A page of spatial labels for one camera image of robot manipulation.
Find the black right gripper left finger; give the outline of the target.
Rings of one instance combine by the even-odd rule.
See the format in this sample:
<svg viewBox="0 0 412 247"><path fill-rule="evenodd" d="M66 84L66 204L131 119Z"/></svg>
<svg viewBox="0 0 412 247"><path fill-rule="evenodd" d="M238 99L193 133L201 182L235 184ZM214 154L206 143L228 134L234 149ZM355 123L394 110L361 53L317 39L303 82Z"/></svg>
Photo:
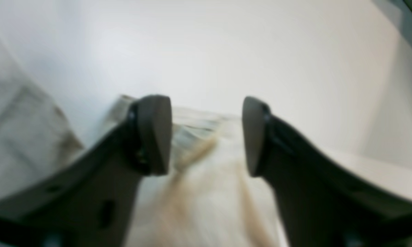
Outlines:
<svg viewBox="0 0 412 247"><path fill-rule="evenodd" d="M168 173L171 137L168 96L131 103L71 166L0 200L0 246L122 246L142 178Z"/></svg>

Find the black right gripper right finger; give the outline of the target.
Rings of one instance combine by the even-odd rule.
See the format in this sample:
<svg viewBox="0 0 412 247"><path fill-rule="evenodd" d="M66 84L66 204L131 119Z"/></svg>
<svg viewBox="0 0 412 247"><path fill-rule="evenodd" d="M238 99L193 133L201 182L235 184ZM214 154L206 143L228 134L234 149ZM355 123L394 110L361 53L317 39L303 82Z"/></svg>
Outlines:
<svg viewBox="0 0 412 247"><path fill-rule="evenodd" d="M247 96L249 174L273 189L290 247L412 247L412 200L347 171Z"/></svg>

